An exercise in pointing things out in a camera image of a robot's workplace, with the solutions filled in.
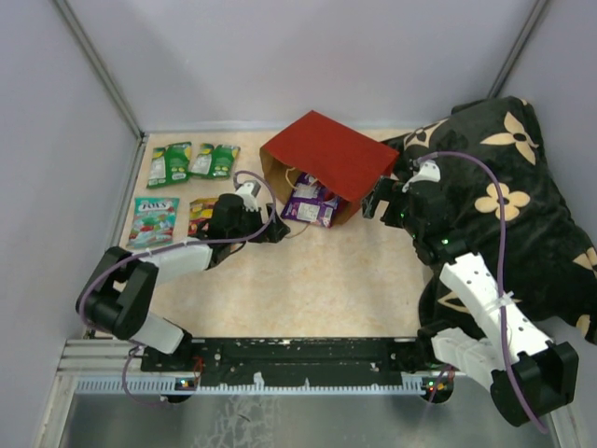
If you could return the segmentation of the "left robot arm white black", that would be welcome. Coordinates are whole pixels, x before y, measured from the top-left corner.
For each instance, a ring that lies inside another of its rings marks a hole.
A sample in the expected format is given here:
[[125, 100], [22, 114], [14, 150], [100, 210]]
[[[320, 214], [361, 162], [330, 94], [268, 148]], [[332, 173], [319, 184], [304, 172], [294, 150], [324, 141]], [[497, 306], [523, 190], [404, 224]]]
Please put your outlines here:
[[235, 245], [276, 244], [290, 233], [273, 203], [268, 219], [248, 197], [226, 193], [215, 202], [212, 216], [184, 241], [132, 253], [120, 246], [108, 248], [77, 299], [76, 311], [88, 326], [160, 352], [174, 370], [187, 368], [194, 358], [190, 333], [164, 317], [150, 313], [156, 287], [187, 273], [218, 266]]

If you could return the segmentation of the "red brown paper bag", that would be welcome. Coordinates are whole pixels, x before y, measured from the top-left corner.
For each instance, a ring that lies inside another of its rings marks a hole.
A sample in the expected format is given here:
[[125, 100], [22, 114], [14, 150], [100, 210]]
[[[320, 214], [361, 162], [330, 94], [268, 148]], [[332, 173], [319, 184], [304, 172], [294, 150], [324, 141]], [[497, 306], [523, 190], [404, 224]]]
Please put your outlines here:
[[301, 174], [312, 175], [340, 198], [331, 218], [341, 225], [361, 209], [379, 178], [388, 176], [399, 153], [316, 111], [277, 133], [259, 150], [262, 171], [277, 200], [290, 200]]

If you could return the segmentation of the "orange candy bag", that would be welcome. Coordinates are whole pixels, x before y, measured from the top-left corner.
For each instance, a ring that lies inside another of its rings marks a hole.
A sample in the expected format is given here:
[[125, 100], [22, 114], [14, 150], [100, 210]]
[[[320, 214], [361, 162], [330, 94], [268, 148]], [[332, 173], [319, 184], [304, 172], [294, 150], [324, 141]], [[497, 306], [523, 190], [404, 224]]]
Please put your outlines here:
[[196, 236], [211, 219], [217, 197], [198, 198], [189, 204], [187, 235]]

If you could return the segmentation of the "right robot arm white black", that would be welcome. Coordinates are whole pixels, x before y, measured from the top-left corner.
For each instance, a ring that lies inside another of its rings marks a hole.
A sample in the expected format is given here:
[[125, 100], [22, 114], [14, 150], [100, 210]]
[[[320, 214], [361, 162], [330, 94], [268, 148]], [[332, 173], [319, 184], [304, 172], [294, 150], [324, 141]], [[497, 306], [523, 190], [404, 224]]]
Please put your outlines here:
[[500, 293], [480, 253], [450, 225], [439, 183], [413, 177], [402, 183], [381, 177], [363, 200], [363, 216], [408, 232], [419, 260], [439, 272], [439, 281], [472, 315], [484, 336], [477, 340], [453, 324], [421, 329], [416, 355], [427, 369], [450, 364], [483, 386], [498, 412], [519, 427], [571, 403], [578, 354], [555, 343], [523, 314], [511, 294]]

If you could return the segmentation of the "purple candy bag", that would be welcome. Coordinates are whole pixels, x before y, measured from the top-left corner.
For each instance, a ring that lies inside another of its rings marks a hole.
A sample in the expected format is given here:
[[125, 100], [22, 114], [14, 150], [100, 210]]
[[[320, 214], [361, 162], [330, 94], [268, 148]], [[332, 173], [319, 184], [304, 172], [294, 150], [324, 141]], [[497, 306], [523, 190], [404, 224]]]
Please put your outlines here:
[[315, 177], [301, 174], [285, 204], [282, 218], [330, 228], [339, 206], [340, 197]]

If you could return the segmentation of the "green yellow snack bag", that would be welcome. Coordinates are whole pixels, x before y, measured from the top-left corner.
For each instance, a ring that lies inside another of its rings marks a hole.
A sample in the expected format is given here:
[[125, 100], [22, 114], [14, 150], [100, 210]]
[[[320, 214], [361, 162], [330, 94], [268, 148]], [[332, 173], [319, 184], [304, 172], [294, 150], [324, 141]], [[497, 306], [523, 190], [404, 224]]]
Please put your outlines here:
[[157, 189], [186, 183], [192, 144], [179, 142], [165, 147], [154, 147], [146, 187]]
[[200, 144], [189, 173], [201, 179], [228, 179], [241, 148], [226, 144]]

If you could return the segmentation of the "black floral pillow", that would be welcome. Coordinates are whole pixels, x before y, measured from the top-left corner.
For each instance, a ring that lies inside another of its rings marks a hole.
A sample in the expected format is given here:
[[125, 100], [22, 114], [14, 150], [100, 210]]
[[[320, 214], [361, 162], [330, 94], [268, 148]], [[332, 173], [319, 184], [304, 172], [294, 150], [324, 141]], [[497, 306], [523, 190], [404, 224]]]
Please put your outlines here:
[[384, 140], [394, 173], [437, 152], [451, 224], [495, 270], [507, 228], [504, 284], [533, 321], [559, 317], [596, 342], [596, 250], [550, 169], [533, 106], [508, 96], [458, 105], [444, 119]]

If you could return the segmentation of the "colourful candy bag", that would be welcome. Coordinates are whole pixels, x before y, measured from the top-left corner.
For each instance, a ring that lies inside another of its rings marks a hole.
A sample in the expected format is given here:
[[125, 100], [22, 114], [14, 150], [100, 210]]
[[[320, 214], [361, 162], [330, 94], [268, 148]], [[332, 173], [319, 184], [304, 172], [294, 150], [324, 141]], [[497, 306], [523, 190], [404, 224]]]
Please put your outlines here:
[[145, 249], [173, 240], [178, 198], [138, 197], [126, 246]]

